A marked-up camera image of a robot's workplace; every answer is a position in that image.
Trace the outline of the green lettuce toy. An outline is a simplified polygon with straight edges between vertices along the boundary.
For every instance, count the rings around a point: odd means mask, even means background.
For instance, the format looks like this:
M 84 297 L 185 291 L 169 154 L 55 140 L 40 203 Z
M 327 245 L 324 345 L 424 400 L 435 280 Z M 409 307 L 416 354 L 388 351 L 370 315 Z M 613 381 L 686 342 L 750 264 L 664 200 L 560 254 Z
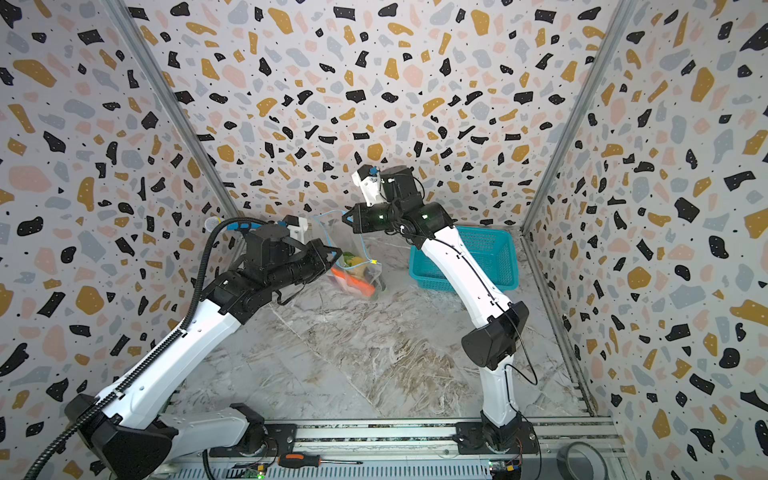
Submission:
M 342 262 L 344 268 L 352 268 L 366 262 L 365 259 L 356 256 L 351 252 L 344 252 L 340 261 Z

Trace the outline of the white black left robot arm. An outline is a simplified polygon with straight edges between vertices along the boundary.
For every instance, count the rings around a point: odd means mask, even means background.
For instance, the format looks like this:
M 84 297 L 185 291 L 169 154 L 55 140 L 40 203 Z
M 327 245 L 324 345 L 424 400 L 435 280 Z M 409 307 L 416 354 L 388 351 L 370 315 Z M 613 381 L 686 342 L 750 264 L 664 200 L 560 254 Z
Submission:
M 203 277 L 214 243 L 240 233 L 246 251 L 212 281 Z M 225 339 L 284 288 L 303 289 L 329 272 L 342 249 L 319 239 L 302 242 L 287 224 L 240 217 L 219 222 L 206 242 L 191 304 L 183 320 L 136 365 L 98 395 L 76 396 L 65 408 L 81 439 L 118 479 L 146 479 L 178 457 L 216 448 L 257 454 L 279 444 L 264 418 L 243 403 L 190 417 L 165 413 L 187 376 Z

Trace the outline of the orange carrot toy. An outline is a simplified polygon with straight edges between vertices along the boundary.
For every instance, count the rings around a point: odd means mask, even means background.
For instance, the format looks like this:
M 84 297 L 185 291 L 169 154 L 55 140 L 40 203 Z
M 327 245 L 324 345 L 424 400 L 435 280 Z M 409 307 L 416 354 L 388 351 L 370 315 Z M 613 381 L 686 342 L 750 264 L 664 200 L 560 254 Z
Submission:
M 358 279 L 344 270 L 333 267 L 330 272 L 339 288 L 348 294 L 361 298 L 370 298 L 376 293 L 374 285 Z

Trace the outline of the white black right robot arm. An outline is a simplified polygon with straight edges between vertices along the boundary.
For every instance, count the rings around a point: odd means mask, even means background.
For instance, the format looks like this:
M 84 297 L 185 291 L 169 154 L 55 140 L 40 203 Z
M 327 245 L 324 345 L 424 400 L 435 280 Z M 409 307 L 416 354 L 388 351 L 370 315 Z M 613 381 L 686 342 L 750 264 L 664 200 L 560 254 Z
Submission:
M 499 290 L 461 239 L 454 220 L 437 202 L 427 203 L 406 166 L 380 170 L 364 164 L 352 175 L 364 197 L 342 221 L 356 234 L 398 234 L 424 253 L 441 271 L 466 307 L 474 329 L 462 340 L 467 357 L 479 367 L 485 445 L 506 452 L 519 442 L 524 415 L 517 405 L 513 366 L 529 311 Z

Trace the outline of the clear zip top bag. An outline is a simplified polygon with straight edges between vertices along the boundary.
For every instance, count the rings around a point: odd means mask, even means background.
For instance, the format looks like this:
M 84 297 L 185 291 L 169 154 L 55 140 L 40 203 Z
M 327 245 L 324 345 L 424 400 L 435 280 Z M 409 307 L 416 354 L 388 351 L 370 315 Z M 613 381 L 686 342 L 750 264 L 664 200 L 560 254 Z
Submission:
M 328 274 L 336 287 L 348 295 L 374 300 L 386 289 L 381 279 L 382 264 L 371 257 L 361 234 L 342 221 L 341 210 L 309 218 L 312 234 L 324 244 L 342 251 Z

